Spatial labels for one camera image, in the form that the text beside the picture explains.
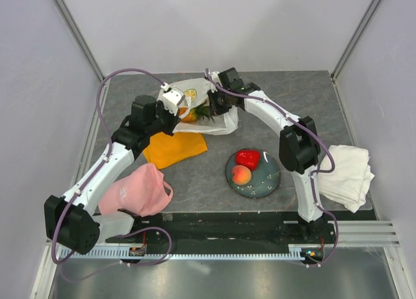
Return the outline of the fake fruit green leaves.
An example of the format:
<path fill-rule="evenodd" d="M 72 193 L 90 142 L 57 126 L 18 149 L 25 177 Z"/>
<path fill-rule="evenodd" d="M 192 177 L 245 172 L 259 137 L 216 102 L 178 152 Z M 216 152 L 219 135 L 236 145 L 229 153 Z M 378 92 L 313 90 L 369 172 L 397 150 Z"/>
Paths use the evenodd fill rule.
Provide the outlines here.
<path fill-rule="evenodd" d="M 202 120 L 213 121 L 210 107 L 204 104 L 192 108 L 185 117 L 181 117 L 181 121 L 187 124 L 193 124 Z"/>

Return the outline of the white plastic bag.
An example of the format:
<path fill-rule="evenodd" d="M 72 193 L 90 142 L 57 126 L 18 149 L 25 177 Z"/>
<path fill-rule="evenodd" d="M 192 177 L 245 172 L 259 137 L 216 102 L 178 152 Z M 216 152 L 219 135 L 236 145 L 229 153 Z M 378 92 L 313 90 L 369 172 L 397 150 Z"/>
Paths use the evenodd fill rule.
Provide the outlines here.
<path fill-rule="evenodd" d="M 157 97 L 169 112 L 178 113 L 175 133 L 228 135 L 238 128 L 239 117 L 235 107 L 215 116 L 210 111 L 209 92 L 214 85 L 203 78 L 163 83 Z"/>

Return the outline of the fake red bell pepper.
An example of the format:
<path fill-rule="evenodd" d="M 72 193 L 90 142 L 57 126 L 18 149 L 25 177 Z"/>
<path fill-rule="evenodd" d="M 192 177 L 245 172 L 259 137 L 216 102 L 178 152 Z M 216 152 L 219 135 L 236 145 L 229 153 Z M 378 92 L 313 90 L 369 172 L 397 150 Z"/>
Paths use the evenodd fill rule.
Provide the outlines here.
<path fill-rule="evenodd" d="M 237 165 L 247 167 L 249 170 L 254 171 L 260 161 L 261 154 L 254 149 L 242 149 L 235 155 L 235 162 Z"/>

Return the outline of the fake peach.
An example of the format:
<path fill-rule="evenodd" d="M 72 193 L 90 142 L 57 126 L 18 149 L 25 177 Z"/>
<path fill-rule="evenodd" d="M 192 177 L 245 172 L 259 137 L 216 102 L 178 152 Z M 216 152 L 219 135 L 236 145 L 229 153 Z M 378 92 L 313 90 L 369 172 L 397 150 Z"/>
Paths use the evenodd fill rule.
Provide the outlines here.
<path fill-rule="evenodd" d="M 236 185 L 245 185 L 252 179 L 252 172 L 243 165 L 236 165 L 231 169 L 231 180 Z"/>

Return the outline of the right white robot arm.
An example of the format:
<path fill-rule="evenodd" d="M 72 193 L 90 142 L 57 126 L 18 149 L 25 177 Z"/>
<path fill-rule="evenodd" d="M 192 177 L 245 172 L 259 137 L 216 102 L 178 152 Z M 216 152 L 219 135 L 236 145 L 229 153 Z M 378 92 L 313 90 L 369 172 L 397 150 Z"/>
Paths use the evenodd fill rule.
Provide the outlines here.
<path fill-rule="evenodd" d="M 319 197 L 317 172 L 322 142 L 315 122 L 300 118 L 271 100 L 254 83 L 244 83 L 235 68 L 220 73 L 205 70 L 204 78 L 213 87 L 215 112 L 231 107 L 259 118 L 279 138 L 279 160 L 291 173 L 298 200 L 298 235 L 307 243 L 314 242 L 324 229 L 323 208 Z"/>

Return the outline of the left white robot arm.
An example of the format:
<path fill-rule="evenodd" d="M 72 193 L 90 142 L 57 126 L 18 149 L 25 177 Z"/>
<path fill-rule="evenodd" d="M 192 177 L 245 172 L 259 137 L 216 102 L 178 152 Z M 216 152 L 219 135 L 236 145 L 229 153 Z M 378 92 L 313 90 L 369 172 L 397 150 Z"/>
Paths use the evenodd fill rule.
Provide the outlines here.
<path fill-rule="evenodd" d="M 127 242 L 140 240 L 143 228 L 128 214 L 115 211 L 97 216 L 95 211 L 116 178 L 149 145 L 150 138 L 157 133 L 173 133 L 182 106 L 190 107 L 190 99 L 175 89 L 158 97 L 135 98 L 130 114 L 87 173 L 62 196 L 51 195 L 45 201 L 45 230 L 53 244 L 85 255 L 97 242 L 110 237 L 121 235 Z"/>

